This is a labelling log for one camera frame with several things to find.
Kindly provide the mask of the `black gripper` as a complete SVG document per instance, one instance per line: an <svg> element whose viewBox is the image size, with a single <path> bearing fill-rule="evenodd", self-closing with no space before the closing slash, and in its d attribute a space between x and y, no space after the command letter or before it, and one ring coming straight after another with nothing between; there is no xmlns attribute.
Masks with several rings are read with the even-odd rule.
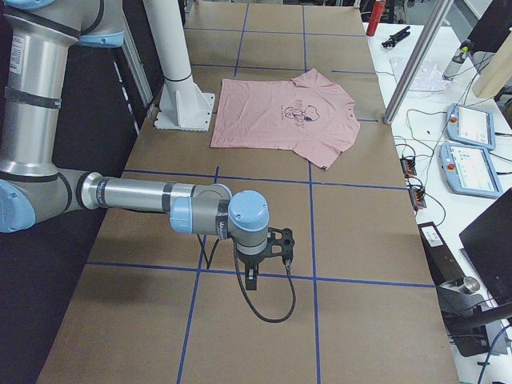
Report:
<svg viewBox="0 0 512 384"><path fill-rule="evenodd" d="M238 253L238 259L244 264L245 288L247 290L257 289L257 276L259 264L264 260L263 252L257 254Z"/></svg>

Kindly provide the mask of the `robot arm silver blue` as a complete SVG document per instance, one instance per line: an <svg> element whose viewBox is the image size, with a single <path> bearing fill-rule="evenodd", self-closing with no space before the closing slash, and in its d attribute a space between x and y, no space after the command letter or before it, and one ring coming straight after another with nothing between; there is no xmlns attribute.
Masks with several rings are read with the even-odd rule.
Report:
<svg viewBox="0 0 512 384"><path fill-rule="evenodd" d="M12 233L78 209L163 213L184 234L234 243L240 287L255 290L258 266L270 256L269 210L255 191L108 178L53 164L54 139L68 50L120 47L120 1L7 1L13 29L1 143L1 230Z"/></svg>

